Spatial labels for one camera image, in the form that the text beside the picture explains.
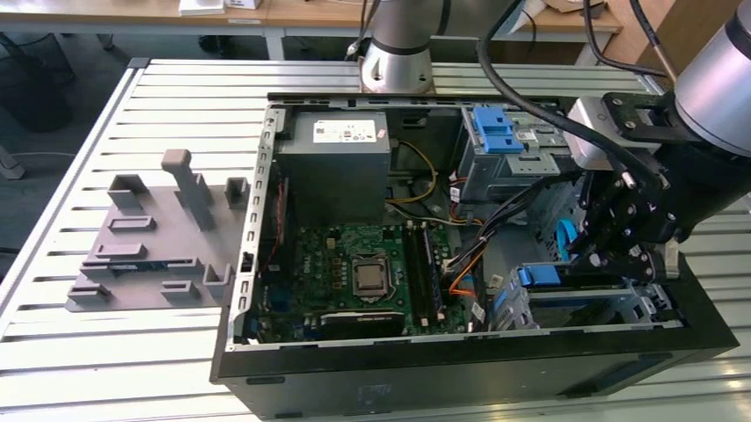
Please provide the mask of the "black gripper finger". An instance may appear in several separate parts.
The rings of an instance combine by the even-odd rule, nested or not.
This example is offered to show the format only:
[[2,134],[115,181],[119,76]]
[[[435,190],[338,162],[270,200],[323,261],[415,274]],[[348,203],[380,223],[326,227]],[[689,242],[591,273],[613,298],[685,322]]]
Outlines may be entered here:
[[571,274],[627,280],[665,280],[667,268],[662,255],[638,244],[627,251],[581,252],[571,261]]
[[573,260],[581,252],[627,251],[639,244],[633,225],[639,216],[642,187],[629,173],[585,174],[581,233],[567,246]]

